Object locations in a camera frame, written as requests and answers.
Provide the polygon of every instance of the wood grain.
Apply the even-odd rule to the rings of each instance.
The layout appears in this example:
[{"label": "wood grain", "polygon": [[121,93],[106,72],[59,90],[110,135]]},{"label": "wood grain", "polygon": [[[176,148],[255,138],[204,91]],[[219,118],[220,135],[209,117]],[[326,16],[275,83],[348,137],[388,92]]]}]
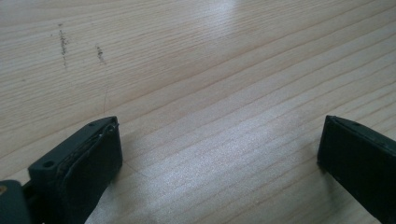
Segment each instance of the wood grain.
[{"label": "wood grain", "polygon": [[396,139],[392,0],[0,1],[0,177],[118,116],[87,223],[376,223],[316,165],[325,115]]}]

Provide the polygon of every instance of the dark mark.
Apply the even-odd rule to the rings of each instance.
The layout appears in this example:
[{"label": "dark mark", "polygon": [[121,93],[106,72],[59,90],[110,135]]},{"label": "dark mark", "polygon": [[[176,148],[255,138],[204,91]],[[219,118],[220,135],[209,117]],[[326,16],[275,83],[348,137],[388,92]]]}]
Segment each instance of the dark mark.
[{"label": "dark mark", "polygon": [[103,58],[103,51],[97,45],[96,45],[96,49],[98,51],[98,59],[100,60],[101,63],[106,64],[105,59]]},{"label": "dark mark", "polygon": [[66,64],[66,52],[67,52],[66,45],[69,42],[64,37],[64,32],[62,30],[59,30],[59,37],[61,38],[61,48],[62,48],[62,52],[61,53],[62,53],[62,55],[64,57],[64,68],[66,68],[67,67],[67,64]]}]

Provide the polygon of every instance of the black rubber piece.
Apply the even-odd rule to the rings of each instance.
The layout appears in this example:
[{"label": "black rubber piece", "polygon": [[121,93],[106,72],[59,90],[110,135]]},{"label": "black rubber piece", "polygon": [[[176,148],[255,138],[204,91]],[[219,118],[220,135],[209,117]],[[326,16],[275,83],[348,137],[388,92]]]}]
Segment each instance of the black rubber piece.
[{"label": "black rubber piece", "polygon": [[357,122],[327,116],[318,164],[382,223],[396,223],[396,142]]},{"label": "black rubber piece", "polygon": [[84,223],[122,166],[116,117],[84,126],[29,167],[26,189],[38,195],[30,207],[38,222]]},{"label": "black rubber piece", "polygon": [[0,181],[0,223],[32,223],[27,204],[23,198],[22,187],[18,181]]}]

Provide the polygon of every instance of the black plastic object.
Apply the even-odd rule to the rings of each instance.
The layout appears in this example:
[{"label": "black plastic object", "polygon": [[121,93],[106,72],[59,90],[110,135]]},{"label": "black plastic object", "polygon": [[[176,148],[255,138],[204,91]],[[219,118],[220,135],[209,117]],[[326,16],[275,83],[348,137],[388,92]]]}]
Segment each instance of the black plastic object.
[{"label": "black plastic object", "polygon": [[23,197],[22,187],[18,181],[0,181],[0,223],[32,223]]},{"label": "black plastic object", "polygon": [[318,164],[382,223],[396,223],[396,142],[357,122],[327,116]]},{"label": "black plastic object", "polygon": [[32,223],[87,220],[121,168],[118,127],[116,117],[94,121],[29,167],[31,180],[22,188],[25,202],[15,200],[27,204]]}]

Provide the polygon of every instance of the wooden plank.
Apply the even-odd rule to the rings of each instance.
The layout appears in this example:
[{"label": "wooden plank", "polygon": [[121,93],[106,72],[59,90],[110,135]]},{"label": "wooden plank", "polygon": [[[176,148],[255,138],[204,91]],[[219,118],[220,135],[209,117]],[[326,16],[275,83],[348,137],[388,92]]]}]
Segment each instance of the wooden plank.
[{"label": "wooden plank", "polygon": [[325,115],[396,139],[391,0],[4,0],[0,177],[115,115],[88,223],[376,223],[316,166]]}]

